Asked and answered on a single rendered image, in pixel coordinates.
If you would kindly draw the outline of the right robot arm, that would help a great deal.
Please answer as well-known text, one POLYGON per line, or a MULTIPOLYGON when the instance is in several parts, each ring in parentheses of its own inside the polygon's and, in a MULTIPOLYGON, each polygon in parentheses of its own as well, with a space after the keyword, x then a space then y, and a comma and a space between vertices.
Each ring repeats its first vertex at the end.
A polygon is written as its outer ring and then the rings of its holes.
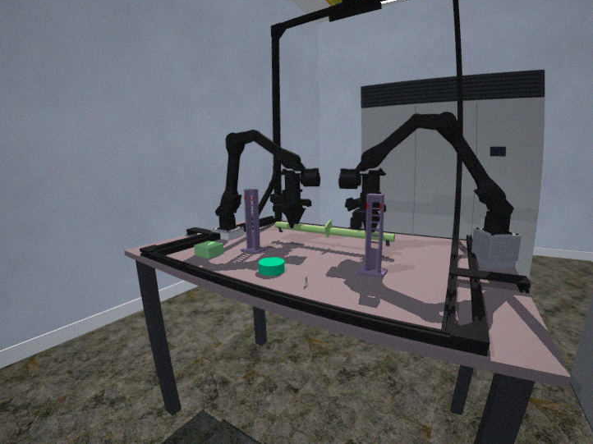
POLYGON ((279 173, 279 175, 285 175, 285 187, 299 187, 300 184, 303 186, 320 185, 319 168, 306 169, 301 163, 299 155, 281 148, 272 140, 270 141, 266 138, 267 137, 257 130, 229 133, 227 135, 226 149, 228 151, 228 169, 226 189, 221 198, 220 205, 215 210, 216 215, 219 216, 219 230, 229 231, 237 228, 234 213, 237 212, 237 209, 241 204, 241 195, 237 192, 237 182, 240 156, 245 148, 245 144, 255 141, 261 147, 273 154, 285 168, 294 170, 287 171, 286 169, 283 169, 279 173))

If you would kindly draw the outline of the green block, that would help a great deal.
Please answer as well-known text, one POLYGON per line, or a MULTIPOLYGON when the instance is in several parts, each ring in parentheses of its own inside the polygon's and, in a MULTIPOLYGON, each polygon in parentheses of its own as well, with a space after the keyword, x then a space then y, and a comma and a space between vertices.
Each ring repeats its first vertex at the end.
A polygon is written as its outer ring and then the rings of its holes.
POLYGON ((198 245, 194 245, 195 249, 195 256, 199 256, 206 259, 211 259, 220 254, 224 254, 223 252, 223 243, 213 242, 213 241, 206 241, 200 243, 198 245))

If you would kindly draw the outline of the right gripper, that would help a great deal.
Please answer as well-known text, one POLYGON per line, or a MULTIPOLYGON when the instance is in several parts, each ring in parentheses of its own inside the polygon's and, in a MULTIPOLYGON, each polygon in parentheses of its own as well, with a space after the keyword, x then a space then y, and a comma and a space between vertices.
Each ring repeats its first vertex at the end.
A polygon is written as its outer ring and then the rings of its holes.
POLYGON ((285 190, 283 190, 283 193, 285 193, 286 198, 285 204, 279 203, 273 206, 273 212, 280 212, 285 214, 290 228, 293 228, 294 224, 299 224, 302 214, 306 210, 305 208, 303 208, 303 206, 311 206, 311 201, 309 199, 301 199, 301 192, 302 189, 300 189, 300 186, 285 187, 285 190), (307 202, 307 205, 304 202, 307 202))

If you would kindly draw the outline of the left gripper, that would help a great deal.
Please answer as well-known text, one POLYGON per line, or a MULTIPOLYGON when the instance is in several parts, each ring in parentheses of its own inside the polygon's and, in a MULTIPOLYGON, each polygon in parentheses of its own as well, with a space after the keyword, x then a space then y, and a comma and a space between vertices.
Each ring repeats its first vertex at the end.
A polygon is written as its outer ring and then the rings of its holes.
MULTIPOLYGON (((363 196, 364 208, 356 209, 352 213, 352 218, 360 219, 363 222, 364 228, 366 229, 366 195, 367 194, 381 194, 381 192, 379 192, 379 190, 362 190, 362 192, 360 194, 361 194, 361 196, 363 196)), ((380 203, 372 202, 372 208, 380 208, 380 203)), ((372 209, 372 214, 379 215, 379 212, 377 212, 377 210, 380 211, 380 209, 376 209, 376 210, 372 209)), ((379 217, 372 216, 372 221, 379 222, 379 217)), ((377 225, 378 225, 377 223, 372 223, 372 227, 374 227, 374 228, 376 228, 377 225)))

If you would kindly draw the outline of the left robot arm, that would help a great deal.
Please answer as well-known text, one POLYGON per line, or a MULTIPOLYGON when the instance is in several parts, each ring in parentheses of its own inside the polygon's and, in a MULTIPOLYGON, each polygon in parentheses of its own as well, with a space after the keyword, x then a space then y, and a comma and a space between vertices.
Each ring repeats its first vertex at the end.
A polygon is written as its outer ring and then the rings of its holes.
POLYGON ((386 140, 366 150, 361 155, 362 160, 356 169, 341 168, 338 178, 339 188, 357 189, 358 186, 361 186, 362 176, 363 190, 379 190, 379 178, 386 175, 382 168, 378 171, 369 171, 369 173, 360 172, 363 169, 365 169, 363 170, 364 172, 369 168, 376 168, 380 165, 390 150, 394 149, 418 128, 437 130, 454 147, 467 167, 467 170, 471 173, 477 186, 474 192, 478 195, 479 201, 486 204, 489 210, 486 212, 485 225, 482 230, 494 235, 512 234, 509 231, 509 225, 514 207, 506 200, 506 194, 488 176, 480 164, 478 158, 464 139, 456 117, 451 112, 442 112, 440 114, 417 113, 412 115, 409 120, 395 130, 386 140))

